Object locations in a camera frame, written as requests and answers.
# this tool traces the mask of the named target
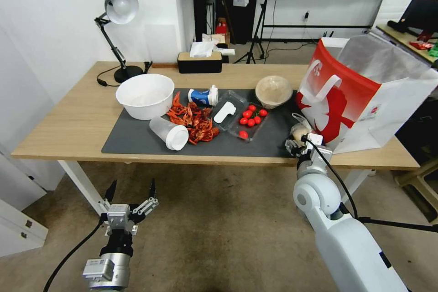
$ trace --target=white bowl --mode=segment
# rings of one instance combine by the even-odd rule
[[[174,89],[175,84],[167,76],[142,74],[123,82],[115,97],[133,118],[150,120],[171,108]]]
[[[271,75],[264,77],[255,87],[255,96],[263,107],[273,109],[292,97],[292,86],[285,78]]]

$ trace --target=lamp base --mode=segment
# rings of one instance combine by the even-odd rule
[[[138,67],[138,66],[126,66],[126,70],[123,68],[119,68],[114,73],[114,80],[116,80],[118,83],[122,83],[126,81],[129,78],[132,78],[134,76],[144,74],[144,71]]]

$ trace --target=floor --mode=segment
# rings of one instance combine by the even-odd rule
[[[267,63],[308,63],[312,47],[272,51]],[[240,47],[238,53],[246,49]],[[316,249],[312,228],[293,204],[294,168],[81,165],[101,194],[118,179],[114,203],[143,201],[151,179],[156,179],[160,205],[134,237],[129,292],[337,290]],[[390,172],[368,177],[354,198],[360,215],[427,224]],[[24,212],[49,228],[46,244],[0,258],[2,291],[41,292],[59,261],[98,220],[68,177]],[[438,291],[435,234],[368,228],[412,291]],[[86,291],[84,264],[99,256],[106,241],[100,228],[64,265],[50,291]]]
[[[309,64],[312,54],[315,51],[315,43],[302,43],[302,42],[270,42],[269,46],[267,42],[262,43],[263,50],[268,50],[268,58],[266,64]],[[245,55],[250,49],[250,43],[245,45],[232,45],[235,49],[236,55],[229,57],[229,62],[233,63],[243,55]],[[253,54],[256,64],[263,64],[264,59],[260,59],[261,51],[258,44],[255,44]]]

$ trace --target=lamp arm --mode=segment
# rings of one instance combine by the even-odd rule
[[[99,17],[95,18],[94,21],[96,22],[97,26],[99,26],[99,29],[102,31],[102,34],[104,35],[106,41],[108,42],[109,46],[111,47],[112,52],[114,53],[117,60],[120,62],[120,65],[123,70],[126,70],[126,59],[123,56],[123,54],[120,52],[120,50],[114,46],[112,43],[110,37],[108,34],[106,34],[104,26],[111,22],[110,20],[104,19],[103,17],[106,15],[106,13],[103,13]]]

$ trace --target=shopping bag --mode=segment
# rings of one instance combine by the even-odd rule
[[[438,85],[438,73],[374,35],[333,58],[322,38],[296,103],[335,153],[383,147]]]

